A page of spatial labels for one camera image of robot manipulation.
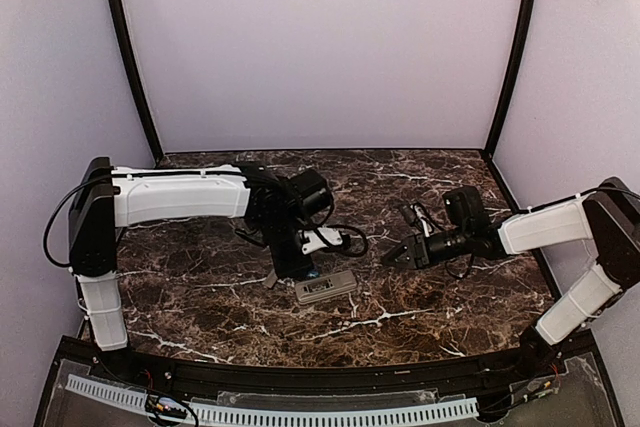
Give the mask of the grey battery cover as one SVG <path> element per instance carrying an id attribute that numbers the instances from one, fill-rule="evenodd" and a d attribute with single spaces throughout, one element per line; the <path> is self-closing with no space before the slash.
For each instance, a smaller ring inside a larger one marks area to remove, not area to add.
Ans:
<path id="1" fill-rule="evenodd" d="M 272 289 L 275 286 L 275 284 L 277 283 L 277 280 L 278 280 L 278 276 L 277 276 L 275 270 L 272 269 L 269 272 L 269 274 L 267 275 L 267 277 L 265 278 L 265 280 L 264 280 L 264 286 L 267 289 Z"/>

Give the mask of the white remote control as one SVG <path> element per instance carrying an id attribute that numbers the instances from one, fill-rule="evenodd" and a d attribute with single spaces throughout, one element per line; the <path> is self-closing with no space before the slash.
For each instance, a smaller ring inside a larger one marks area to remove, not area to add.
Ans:
<path id="1" fill-rule="evenodd" d="M 351 270 L 345 270 L 295 284 L 297 301 L 301 305 L 324 301 L 348 294 L 357 288 L 357 280 Z"/>

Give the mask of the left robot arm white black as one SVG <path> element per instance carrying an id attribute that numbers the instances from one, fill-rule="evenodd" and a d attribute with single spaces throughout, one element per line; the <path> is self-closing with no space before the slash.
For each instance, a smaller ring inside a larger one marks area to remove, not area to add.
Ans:
<path id="1" fill-rule="evenodd" d="M 103 352 L 129 344 L 116 275 L 120 229 L 157 220 L 240 218 L 261 235 L 279 278 L 304 277 L 313 268 L 312 253 L 345 244 L 337 229 L 312 220 L 333 205 L 327 181 L 313 169 L 287 178 L 254 162 L 148 170 L 98 157 L 61 203 L 69 208 L 62 265 L 80 286 Z"/>

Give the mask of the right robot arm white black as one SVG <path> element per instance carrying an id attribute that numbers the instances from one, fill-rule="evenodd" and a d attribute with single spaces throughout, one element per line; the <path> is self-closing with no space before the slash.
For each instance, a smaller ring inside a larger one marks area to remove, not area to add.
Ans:
<path id="1" fill-rule="evenodd" d="M 588 270 L 521 336 L 531 349 L 561 344 L 588 319 L 639 282 L 639 196 L 617 177 L 599 186 L 493 222 L 477 188 L 444 194 L 452 229 L 439 228 L 421 204 L 404 209 L 419 233 L 392 247 L 386 266 L 421 270 L 460 256 L 499 260 L 542 247 L 591 240 L 597 255 Z"/>

